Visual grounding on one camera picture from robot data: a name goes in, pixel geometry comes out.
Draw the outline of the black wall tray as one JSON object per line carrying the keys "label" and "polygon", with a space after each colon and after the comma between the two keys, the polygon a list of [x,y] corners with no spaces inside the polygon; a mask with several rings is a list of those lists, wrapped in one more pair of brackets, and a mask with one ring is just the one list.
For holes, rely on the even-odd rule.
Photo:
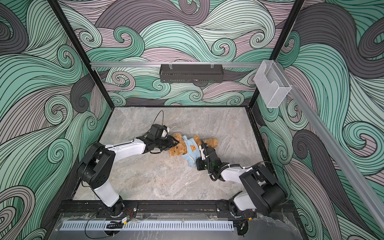
{"label": "black wall tray", "polygon": [[162,83],[220,83],[224,79],[222,65],[161,65]]}

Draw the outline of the brown teddy bear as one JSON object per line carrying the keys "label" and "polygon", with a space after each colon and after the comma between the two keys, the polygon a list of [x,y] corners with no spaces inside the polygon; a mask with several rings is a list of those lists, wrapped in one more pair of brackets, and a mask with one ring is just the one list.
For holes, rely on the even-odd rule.
{"label": "brown teddy bear", "polygon": [[[180,134],[180,133],[175,133],[173,135],[173,137],[179,142],[176,146],[170,148],[168,150],[169,154],[171,156],[182,156],[182,155],[185,155],[188,153],[188,147],[190,147],[190,145],[194,145],[191,150],[192,152],[196,152],[197,149],[199,148],[199,146],[202,145],[201,143],[201,139],[199,136],[193,136],[193,138],[191,138],[190,140],[193,140],[194,141],[194,144],[188,144],[187,143],[187,140],[184,140],[183,139],[183,136]],[[216,139],[216,138],[211,138],[211,139],[207,139],[207,140],[203,140],[203,142],[205,144],[208,145],[208,147],[211,147],[211,148],[216,148],[218,145],[219,145],[219,141]]]}

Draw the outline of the light blue fleece hoodie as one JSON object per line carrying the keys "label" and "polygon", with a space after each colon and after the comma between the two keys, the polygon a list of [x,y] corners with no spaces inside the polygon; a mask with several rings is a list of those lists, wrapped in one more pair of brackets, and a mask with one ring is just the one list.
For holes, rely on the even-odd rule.
{"label": "light blue fleece hoodie", "polygon": [[182,157],[188,162],[189,167],[196,167],[197,160],[201,158],[199,146],[193,138],[187,139],[186,136],[182,136],[182,139],[187,147],[187,153],[183,154]]}

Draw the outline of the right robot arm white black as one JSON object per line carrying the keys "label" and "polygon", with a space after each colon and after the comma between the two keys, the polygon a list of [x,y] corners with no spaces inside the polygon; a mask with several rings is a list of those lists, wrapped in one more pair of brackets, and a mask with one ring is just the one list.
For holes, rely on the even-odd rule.
{"label": "right robot arm white black", "polygon": [[271,211],[288,198],[288,192],[263,163],[251,167],[223,163],[216,150],[202,142],[199,146],[201,157],[197,160],[198,170],[208,171],[211,181],[235,182],[242,184],[245,191],[229,199],[228,209],[234,218]]}

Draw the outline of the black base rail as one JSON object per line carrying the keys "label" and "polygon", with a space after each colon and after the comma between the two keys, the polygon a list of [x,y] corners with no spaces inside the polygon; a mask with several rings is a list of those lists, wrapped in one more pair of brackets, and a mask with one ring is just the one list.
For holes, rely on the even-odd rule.
{"label": "black base rail", "polygon": [[101,201],[62,201],[59,213],[97,213],[102,218],[130,216],[137,218],[148,214],[205,214],[218,218],[247,219],[257,216],[256,210],[235,211],[228,200],[124,200],[123,206],[108,210]]}

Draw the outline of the clear plastic wall bin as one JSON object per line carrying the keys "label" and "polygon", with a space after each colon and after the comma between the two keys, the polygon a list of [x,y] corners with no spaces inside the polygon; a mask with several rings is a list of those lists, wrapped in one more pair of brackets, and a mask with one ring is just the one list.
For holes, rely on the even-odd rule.
{"label": "clear plastic wall bin", "polygon": [[254,82],[269,109],[278,108],[292,89],[283,66],[272,60],[260,64]]}

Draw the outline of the aluminium rail right wall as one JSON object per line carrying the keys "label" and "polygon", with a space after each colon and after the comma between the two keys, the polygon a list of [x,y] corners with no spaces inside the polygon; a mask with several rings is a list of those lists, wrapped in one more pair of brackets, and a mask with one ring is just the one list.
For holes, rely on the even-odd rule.
{"label": "aluminium rail right wall", "polygon": [[319,116],[320,111],[318,107],[321,106],[321,99],[317,97],[316,90],[312,87],[307,77],[299,74],[298,70],[284,69],[279,63],[276,63],[276,65],[278,72],[283,75],[283,79],[291,87],[290,94],[292,98],[315,129],[328,153],[336,161],[352,187],[354,187],[371,216],[380,229],[383,230],[384,203]]}

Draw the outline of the aluminium rail wall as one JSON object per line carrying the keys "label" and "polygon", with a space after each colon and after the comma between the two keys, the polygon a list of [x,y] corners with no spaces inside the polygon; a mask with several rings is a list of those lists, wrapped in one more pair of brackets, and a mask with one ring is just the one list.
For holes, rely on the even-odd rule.
{"label": "aluminium rail wall", "polygon": [[112,62],[112,61],[97,61],[90,62],[92,68],[160,68],[161,65],[168,65],[170,68],[173,65],[222,65],[223,68],[241,68],[254,69],[258,68],[261,63],[245,63],[245,62]]}
{"label": "aluminium rail wall", "polygon": [[298,70],[284,69],[279,63],[276,63],[276,65],[278,72],[283,75],[283,79],[291,87],[290,94],[292,98],[315,129],[328,153],[336,161],[352,187],[354,187],[371,216],[380,229],[383,230],[384,203],[319,116],[320,111],[318,107],[321,106],[321,99],[317,97],[316,90],[312,87],[307,77],[299,74]]}

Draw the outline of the aluminium rail back wall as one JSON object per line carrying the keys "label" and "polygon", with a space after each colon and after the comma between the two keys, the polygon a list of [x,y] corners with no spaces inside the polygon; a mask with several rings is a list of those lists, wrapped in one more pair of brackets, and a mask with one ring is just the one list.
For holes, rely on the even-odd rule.
{"label": "aluminium rail back wall", "polygon": [[261,63],[245,63],[245,62],[112,62],[112,61],[97,61],[90,62],[92,68],[160,68],[161,65],[168,65],[170,68],[173,65],[222,65],[223,68],[241,68],[254,69],[258,68]]}

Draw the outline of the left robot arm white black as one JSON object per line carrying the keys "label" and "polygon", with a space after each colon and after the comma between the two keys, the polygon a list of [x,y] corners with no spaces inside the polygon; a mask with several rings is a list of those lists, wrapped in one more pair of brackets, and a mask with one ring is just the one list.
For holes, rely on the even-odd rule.
{"label": "left robot arm white black", "polygon": [[153,124],[142,136],[126,143],[103,145],[96,142],[91,145],[77,169],[80,179],[87,183],[95,195],[101,200],[111,216],[119,216],[124,207],[122,197],[110,183],[110,173],[115,162],[136,155],[154,154],[175,147],[179,141],[168,134],[165,125]]}

